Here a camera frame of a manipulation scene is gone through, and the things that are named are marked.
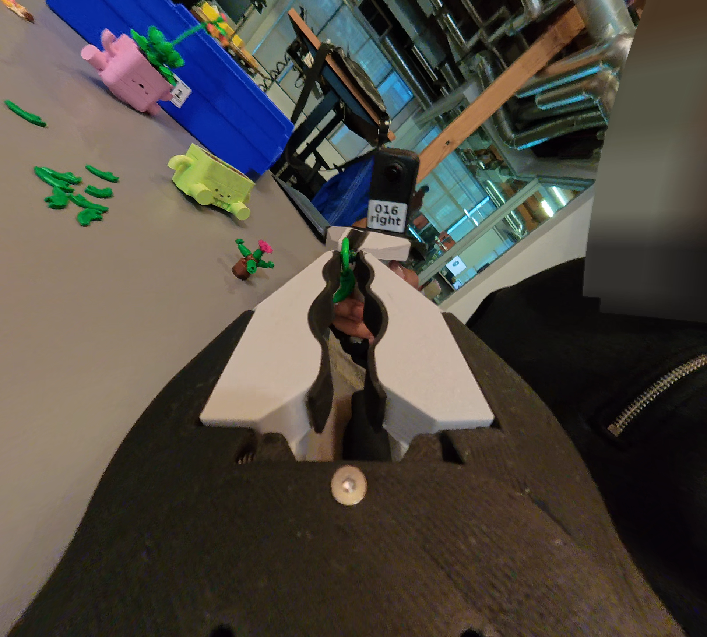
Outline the green wheel stem piece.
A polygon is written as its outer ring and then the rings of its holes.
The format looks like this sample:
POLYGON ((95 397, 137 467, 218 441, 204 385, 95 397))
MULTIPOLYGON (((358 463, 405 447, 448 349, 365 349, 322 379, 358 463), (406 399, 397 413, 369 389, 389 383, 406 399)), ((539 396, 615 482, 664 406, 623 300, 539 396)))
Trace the green wheel stem piece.
POLYGON ((333 295, 335 305, 351 297, 356 287, 355 265, 357 253, 351 249, 349 237, 343 237, 338 250, 340 256, 339 286, 333 295))

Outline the blue plastic bin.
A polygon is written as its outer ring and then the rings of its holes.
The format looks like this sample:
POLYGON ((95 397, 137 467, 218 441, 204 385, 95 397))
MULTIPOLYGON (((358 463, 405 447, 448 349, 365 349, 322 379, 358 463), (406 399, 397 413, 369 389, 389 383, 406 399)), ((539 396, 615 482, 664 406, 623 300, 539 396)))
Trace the blue plastic bin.
MULTIPOLYGON (((171 0, 46 0, 48 7, 86 42, 97 43, 102 30, 116 35, 150 25, 167 39, 197 22, 171 0)), ((292 122, 250 76, 205 31, 177 46, 185 66, 178 78, 191 93, 181 106, 162 102, 166 112, 200 144, 258 180, 279 159, 293 132, 292 122)))

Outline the lime green toy pot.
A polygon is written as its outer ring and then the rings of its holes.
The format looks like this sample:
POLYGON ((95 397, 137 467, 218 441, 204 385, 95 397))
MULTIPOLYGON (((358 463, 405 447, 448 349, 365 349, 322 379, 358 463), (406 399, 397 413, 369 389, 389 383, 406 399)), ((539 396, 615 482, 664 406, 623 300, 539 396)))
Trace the lime green toy pot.
POLYGON ((196 144, 173 156, 167 166, 176 187, 201 206, 213 205, 237 220, 249 218, 254 182, 234 166, 196 144))

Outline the scattered green leaf pieces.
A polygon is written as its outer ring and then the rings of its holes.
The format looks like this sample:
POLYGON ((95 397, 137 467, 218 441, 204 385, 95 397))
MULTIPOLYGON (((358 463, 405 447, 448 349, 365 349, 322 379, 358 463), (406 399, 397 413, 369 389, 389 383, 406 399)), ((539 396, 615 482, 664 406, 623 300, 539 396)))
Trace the scattered green leaf pieces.
POLYGON ((91 164, 85 165, 85 171, 94 180, 100 180, 100 186, 71 171, 60 171, 48 166, 35 166, 33 172, 37 179, 50 187, 50 192, 44 198, 47 208, 53 211, 63 211, 70 206, 77 208, 75 220, 82 228, 89 228, 94 223, 100 223, 110 211, 103 202, 114 197, 114 186, 120 182, 118 175, 111 171, 101 170, 91 164))

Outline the person's right hand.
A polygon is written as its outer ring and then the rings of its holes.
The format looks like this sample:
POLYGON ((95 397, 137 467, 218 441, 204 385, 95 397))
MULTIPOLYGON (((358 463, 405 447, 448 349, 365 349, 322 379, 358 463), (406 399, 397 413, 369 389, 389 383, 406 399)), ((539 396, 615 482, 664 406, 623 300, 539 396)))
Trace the person's right hand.
MULTIPOLYGON (((419 289, 419 277, 413 270, 405 267, 399 261, 391 261, 387 266, 413 288, 419 289)), ((374 341, 375 334, 371 333, 364 324, 363 312, 364 302, 355 297, 348 297, 340 303, 335 303, 334 319, 331 324, 332 331, 357 340, 374 341)))

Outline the person's black jacket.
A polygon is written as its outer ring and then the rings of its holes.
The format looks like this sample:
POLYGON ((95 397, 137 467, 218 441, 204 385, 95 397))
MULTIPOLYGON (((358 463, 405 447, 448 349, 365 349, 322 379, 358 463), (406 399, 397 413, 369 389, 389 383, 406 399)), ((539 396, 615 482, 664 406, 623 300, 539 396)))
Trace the person's black jacket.
POLYGON ((494 291, 466 325, 553 412, 651 588, 705 636, 706 325, 603 313, 584 273, 494 291))

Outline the black framed wooden desk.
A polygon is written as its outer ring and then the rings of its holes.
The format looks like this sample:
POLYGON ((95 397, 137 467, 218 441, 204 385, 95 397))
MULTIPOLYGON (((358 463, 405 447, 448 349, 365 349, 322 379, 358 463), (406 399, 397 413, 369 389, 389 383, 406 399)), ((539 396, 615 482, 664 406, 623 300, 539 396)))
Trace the black framed wooden desk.
POLYGON ((320 185, 321 172, 342 169, 320 153, 337 129, 345 127, 372 147, 393 143, 395 135, 367 74, 335 45, 321 41, 295 9, 287 16, 296 37, 286 54, 303 85, 290 118, 294 130, 271 170, 280 181, 306 190, 320 185))

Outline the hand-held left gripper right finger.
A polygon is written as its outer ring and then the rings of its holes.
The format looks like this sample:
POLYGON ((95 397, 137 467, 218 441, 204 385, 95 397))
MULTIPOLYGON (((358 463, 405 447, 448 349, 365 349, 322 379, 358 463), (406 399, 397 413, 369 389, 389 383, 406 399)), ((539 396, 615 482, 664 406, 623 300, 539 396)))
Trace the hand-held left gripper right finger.
POLYGON ((489 428, 493 411, 439 308, 371 253, 355 266, 367 353, 367 414, 400 461, 417 436, 489 428))

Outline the pink toy pot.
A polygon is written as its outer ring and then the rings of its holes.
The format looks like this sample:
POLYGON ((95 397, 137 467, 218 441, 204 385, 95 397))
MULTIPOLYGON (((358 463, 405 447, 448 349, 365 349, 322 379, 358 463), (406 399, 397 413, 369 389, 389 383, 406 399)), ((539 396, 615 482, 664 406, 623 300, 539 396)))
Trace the pink toy pot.
POLYGON ((86 45, 81 57, 99 73, 111 94, 137 112, 156 115, 159 102, 171 101, 180 84, 174 68, 177 84, 170 86, 138 50, 130 33, 116 36, 105 29, 101 46, 86 45))

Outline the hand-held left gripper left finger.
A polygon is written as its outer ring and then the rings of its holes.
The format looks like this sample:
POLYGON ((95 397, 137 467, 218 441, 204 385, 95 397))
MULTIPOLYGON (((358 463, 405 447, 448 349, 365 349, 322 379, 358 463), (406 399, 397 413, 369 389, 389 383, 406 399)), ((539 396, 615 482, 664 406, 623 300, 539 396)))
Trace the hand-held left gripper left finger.
POLYGON ((337 252, 326 252, 256 306, 201 423, 280 434, 305 460, 333 402, 328 340, 336 289, 337 252))

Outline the small brick flower plant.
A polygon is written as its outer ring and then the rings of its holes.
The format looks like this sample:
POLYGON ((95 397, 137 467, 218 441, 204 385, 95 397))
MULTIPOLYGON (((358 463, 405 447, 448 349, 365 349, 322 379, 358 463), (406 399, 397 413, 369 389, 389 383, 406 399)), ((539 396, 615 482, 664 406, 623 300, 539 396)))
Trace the small brick flower plant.
POLYGON ((241 254, 241 258, 232 267, 233 275, 243 281, 250 278, 258 269, 273 269, 274 262, 266 261, 263 256, 274 252, 271 245, 265 240, 258 240, 258 247, 250 250, 245 246, 243 238, 237 238, 235 244, 241 254))

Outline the silver ventilation ducts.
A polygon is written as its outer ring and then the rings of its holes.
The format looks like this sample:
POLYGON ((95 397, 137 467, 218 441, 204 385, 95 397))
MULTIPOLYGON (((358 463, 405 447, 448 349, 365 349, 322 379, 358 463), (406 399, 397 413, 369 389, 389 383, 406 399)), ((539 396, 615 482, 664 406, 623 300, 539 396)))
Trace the silver ventilation ducts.
POLYGON ((602 133, 617 89, 620 58, 596 57, 614 35, 628 34, 632 0, 343 0, 372 35, 402 84, 437 122, 453 107, 443 98, 474 79, 479 53, 503 72, 560 15, 574 8, 584 28, 574 41, 589 42, 589 57, 562 58, 561 48, 494 116, 509 147, 535 148, 566 134, 602 133))

